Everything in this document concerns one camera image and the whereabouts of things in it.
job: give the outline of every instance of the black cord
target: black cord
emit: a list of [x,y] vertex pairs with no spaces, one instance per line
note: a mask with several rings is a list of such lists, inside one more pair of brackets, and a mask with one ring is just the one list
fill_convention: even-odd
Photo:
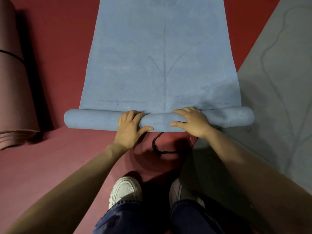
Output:
[[19,60],[20,62],[22,62],[25,65],[25,61],[23,59],[21,59],[18,55],[15,55],[14,53],[11,53],[11,52],[8,52],[8,51],[5,51],[5,50],[1,50],[1,49],[0,49],[0,52],[8,54],[8,55],[10,55],[12,57],[15,57],[17,60]]
[[152,148],[153,150],[159,155],[161,156],[162,154],[166,154],[166,153],[188,153],[190,152],[192,149],[184,149],[184,150],[180,150],[180,151],[159,151],[156,145],[156,140],[163,134],[163,132],[159,133],[152,142]]

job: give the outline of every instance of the forearm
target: forearm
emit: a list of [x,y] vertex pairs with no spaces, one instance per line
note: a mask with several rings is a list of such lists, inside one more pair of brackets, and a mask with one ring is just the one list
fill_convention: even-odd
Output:
[[254,207],[278,233],[311,232],[310,194],[220,131],[211,128],[205,139]]
[[7,233],[73,233],[125,152],[109,145],[26,210]]

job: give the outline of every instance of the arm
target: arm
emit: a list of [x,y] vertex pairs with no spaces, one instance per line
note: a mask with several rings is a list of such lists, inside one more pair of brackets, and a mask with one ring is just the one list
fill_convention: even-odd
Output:
[[27,209],[6,232],[73,233],[117,160],[151,127],[137,126],[144,113],[121,114],[114,142]]
[[312,233],[312,196],[209,125],[196,108],[174,110],[186,123],[172,122],[206,140],[271,227],[281,234]]

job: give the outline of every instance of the shoe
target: shoe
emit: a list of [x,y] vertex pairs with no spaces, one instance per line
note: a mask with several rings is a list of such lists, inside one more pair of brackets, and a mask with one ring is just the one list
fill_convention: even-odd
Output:
[[169,191],[169,204],[170,207],[178,200],[182,199],[190,199],[199,203],[201,206],[205,207],[205,203],[202,199],[200,199],[195,192],[190,189],[183,187],[180,183],[180,179],[177,178],[174,182],[172,182],[170,191]]
[[115,183],[108,208],[110,209],[115,203],[123,199],[143,201],[141,186],[135,178],[121,177]]

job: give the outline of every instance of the jeans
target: jeans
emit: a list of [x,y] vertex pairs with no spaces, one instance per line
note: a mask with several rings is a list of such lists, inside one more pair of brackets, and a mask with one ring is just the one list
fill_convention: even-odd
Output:
[[[136,200],[121,200],[97,222],[93,234],[147,234],[144,206]],[[193,200],[179,200],[170,210],[171,230],[177,234],[222,234],[218,223]]]

